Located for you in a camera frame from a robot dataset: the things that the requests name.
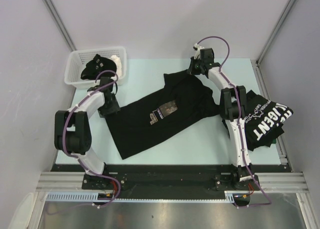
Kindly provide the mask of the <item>black graphic t-shirt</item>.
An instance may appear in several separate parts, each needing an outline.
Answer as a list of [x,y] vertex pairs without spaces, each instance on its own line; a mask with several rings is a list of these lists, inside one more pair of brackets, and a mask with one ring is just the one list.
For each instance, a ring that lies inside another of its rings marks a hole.
[[162,89],[121,107],[105,119],[123,160],[220,113],[213,90],[196,76],[184,70],[165,73],[163,78]]

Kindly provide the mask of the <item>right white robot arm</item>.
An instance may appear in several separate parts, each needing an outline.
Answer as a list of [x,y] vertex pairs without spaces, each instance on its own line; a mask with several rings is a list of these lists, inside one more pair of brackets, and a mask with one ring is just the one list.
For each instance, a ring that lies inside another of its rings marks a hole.
[[231,145],[236,152],[229,183],[236,190],[250,190],[255,184],[255,176],[251,171],[251,159],[245,134],[246,88],[236,86],[222,72],[221,67],[222,65],[215,62],[213,58],[200,59],[193,56],[190,58],[187,73],[205,75],[220,90],[220,116],[225,120]]

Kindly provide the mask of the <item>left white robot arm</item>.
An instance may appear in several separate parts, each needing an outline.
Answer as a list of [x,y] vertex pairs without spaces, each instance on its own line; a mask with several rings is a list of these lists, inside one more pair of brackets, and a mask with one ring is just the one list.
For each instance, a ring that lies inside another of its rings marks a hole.
[[90,118],[98,113],[101,118],[120,111],[116,99],[117,81],[102,77],[99,84],[87,90],[86,96],[68,110],[59,110],[54,116],[54,146],[79,162],[85,172],[93,177],[100,189],[110,185],[111,177],[104,173],[105,163],[92,147]]

